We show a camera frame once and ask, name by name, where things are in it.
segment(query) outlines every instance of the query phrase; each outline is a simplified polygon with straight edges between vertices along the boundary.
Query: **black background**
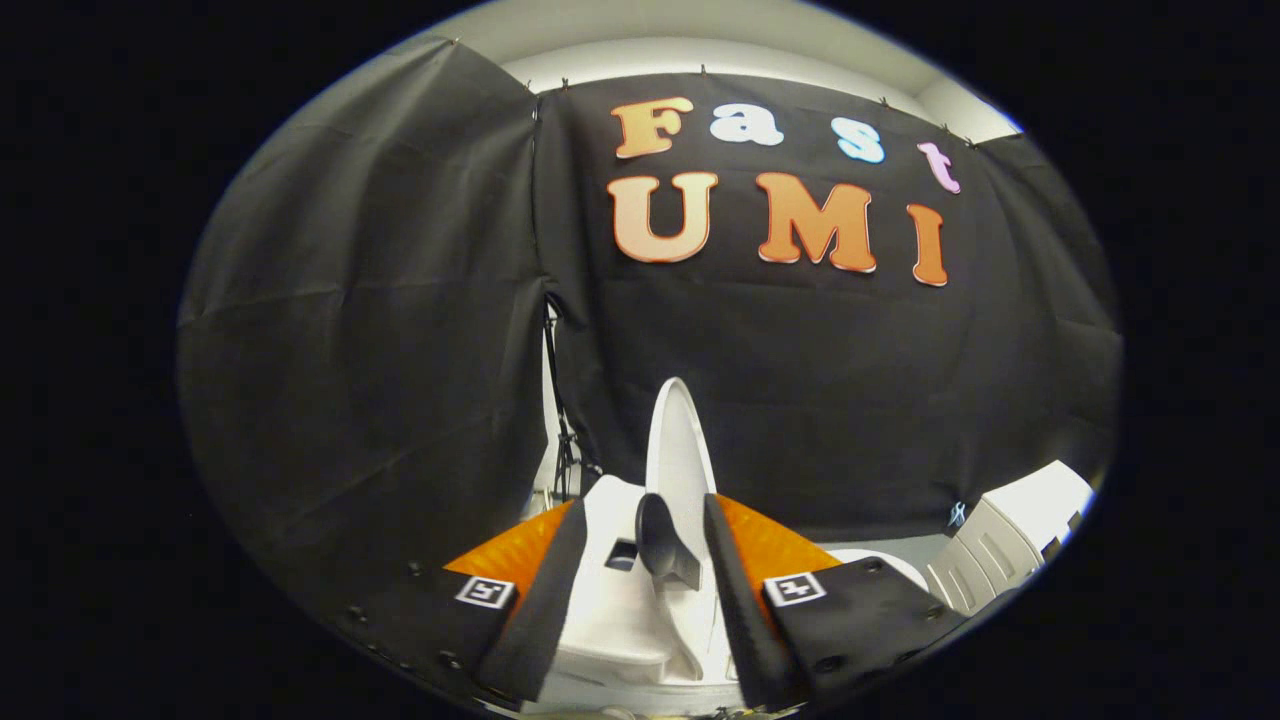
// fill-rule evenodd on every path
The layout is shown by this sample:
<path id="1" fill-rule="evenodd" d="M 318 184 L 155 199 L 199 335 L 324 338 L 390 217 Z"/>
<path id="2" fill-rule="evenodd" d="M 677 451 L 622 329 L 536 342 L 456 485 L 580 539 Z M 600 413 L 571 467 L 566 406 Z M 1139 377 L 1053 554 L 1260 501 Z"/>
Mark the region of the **black background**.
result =
<path id="1" fill-rule="evenodd" d="M 248 562 L 195 477 L 172 374 L 187 264 L 228 181 L 294 109 L 452 9 L 64 10 L 42 31 L 14 26 L 24 132 L 10 145 L 33 172 L 13 197 L 37 220 L 14 242 L 50 255 L 52 290 L 33 307 L 33 460 L 61 495 L 19 532 L 36 610 L 54 611 L 28 624 L 52 683 L 36 702 L 70 716 L 445 716 Z M 1267 688 L 1248 674 L 1254 643 L 1230 630 L 1267 610 L 1245 592 L 1261 568 L 1233 557 L 1267 537 L 1243 518 L 1267 497 L 1244 478 L 1266 478 L 1240 466 L 1261 446 L 1245 414 L 1258 405 L 1242 401 L 1265 356 L 1233 342 L 1261 334 L 1270 240 L 1231 227 L 1263 206 L 1256 150 L 1233 132 L 1258 122 L 1243 108 L 1257 91 L 1217 72 L 1256 46 L 1211 12 L 1004 10 L 856 8 L 1002 106 L 1078 188 L 1124 307 L 1123 447 L 1105 501 L 1020 602 L 837 716 L 1226 715 Z M 1248 164 L 1208 165 L 1231 156 Z"/>

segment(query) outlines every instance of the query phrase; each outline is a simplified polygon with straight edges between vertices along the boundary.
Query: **white letter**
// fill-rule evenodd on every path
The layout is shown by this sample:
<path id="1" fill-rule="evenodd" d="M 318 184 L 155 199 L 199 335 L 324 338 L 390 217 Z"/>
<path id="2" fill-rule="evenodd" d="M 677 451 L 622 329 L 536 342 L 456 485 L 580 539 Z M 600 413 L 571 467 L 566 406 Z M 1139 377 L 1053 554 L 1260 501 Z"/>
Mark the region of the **white letter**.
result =
<path id="1" fill-rule="evenodd" d="M 836 145 L 854 160 L 867 160 L 868 163 L 884 160 L 879 133 L 872 126 L 849 118 L 836 118 L 831 120 L 831 129 L 840 136 Z"/>
<path id="2" fill-rule="evenodd" d="M 773 113 L 759 105 L 744 105 L 735 102 L 716 108 L 714 114 L 721 118 L 712 123 L 712 135 L 724 142 L 746 142 L 750 140 L 758 145 L 777 145 L 782 142 L 782 133 L 778 132 Z"/>

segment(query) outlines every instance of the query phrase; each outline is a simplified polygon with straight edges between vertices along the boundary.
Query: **white panel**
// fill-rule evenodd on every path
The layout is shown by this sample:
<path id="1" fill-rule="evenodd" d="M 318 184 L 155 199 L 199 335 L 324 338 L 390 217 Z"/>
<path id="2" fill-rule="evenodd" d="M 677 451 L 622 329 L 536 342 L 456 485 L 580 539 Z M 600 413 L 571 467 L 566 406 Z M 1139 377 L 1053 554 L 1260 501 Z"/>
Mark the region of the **white panel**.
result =
<path id="1" fill-rule="evenodd" d="M 995 600 L 996 589 L 964 543 L 952 538 L 927 568 L 929 584 L 941 583 L 941 596 L 952 610 L 973 615 Z"/>
<path id="2" fill-rule="evenodd" d="M 956 533 L 996 593 L 1018 587 L 1041 566 L 1041 556 L 1004 515 L 982 501 Z"/>
<path id="3" fill-rule="evenodd" d="M 1093 488 L 1074 470 L 1055 460 L 1044 468 L 982 496 L 1037 551 L 1070 533 L 1068 521 L 1084 514 Z"/>
<path id="4" fill-rule="evenodd" d="M 612 77 L 696 73 L 704 64 L 708 73 L 769 77 L 872 100 L 884 97 L 899 110 L 938 124 L 909 94 L 874 78 L 812 58 L 722 40 L 645 37 L 593 42 L 509 61 L 503 69 L 520 82 L 532 81 L 530 90 L 541 92 L 561 87 L 566 77 L 572 86 Z"/>
<path id="5" fill-rule="evenodd" d="M 556 669 L 609 682 L 657 683 L 676 653 L 658 614 L 653 577 L 637 559 L 630 570 L 607 568 L 618 539 L 635 542 L 644 488 L 604 475 L 582 498 L 586 547 L 573 578 Z"/>
<path id="6" fill-rule="evenodd" d="M 979 100 L 951 78 L 941 78 L 916 96 L 920 106 L 960 137 L 986 142 L 1018 135 L 1018 127 L 1000 110 Z"/>
<path id="7" fill-rule="evenodd" d="M 796 0 L 500 0 L 429 28 L 494 63 L 617 38 L 676 36 L 782 50 L 918 95 L 940 77 L 910 50 Z"/>

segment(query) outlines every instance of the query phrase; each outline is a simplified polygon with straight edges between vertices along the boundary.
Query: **white wall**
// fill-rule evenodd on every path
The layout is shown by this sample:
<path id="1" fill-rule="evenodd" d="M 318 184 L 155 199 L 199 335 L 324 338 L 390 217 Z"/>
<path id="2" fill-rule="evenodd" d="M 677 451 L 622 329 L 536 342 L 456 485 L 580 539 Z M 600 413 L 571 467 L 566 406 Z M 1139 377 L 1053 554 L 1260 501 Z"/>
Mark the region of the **white wall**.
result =
<path id="1" fill-rule="evenodd" d="M 929 111 L 909 92 L 869 76 L 838 68 L 822 60 L 727 40 L 695 37 L 634 37 L 562 47 L 531 58 L 504 63 L 502 68 L 521 82 L 532 81 L 530 90 L 543 92 L 561 87 L 561 78 L 575 83 L 612 77 L 658 73 L 745 74 L 787 79 L 838 90 L 879 100 L 929 120 Z"/>
<path id="2" fill-rule="evenodd" d="M 947 77 L 927 87 L 915 100 L 954 133 L 974 142 L 1021 132 L 1012 120 Z"/>

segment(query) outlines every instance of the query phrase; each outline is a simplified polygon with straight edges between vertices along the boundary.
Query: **mounting hole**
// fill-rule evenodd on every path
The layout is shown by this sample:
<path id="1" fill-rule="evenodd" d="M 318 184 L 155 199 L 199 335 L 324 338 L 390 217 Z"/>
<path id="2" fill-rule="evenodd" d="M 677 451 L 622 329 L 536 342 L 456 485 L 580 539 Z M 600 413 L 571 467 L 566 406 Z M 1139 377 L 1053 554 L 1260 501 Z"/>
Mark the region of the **mounting hole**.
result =
<path id="1" fill-rule="evenodd" d="M 823 657 L 813 665 L 814 673 L 835 673 L 845 665 L 844 655 L 832 655 L 831 657 Z"/>
<path id="2" fill-rule="evenodd" d="M 636 555 L 636 543 L 620 539 L 613 543 L 613 550 L 609 551 L 609 559 L 604 561 L 604 566 L 627 573 L 635 568 Z"/>

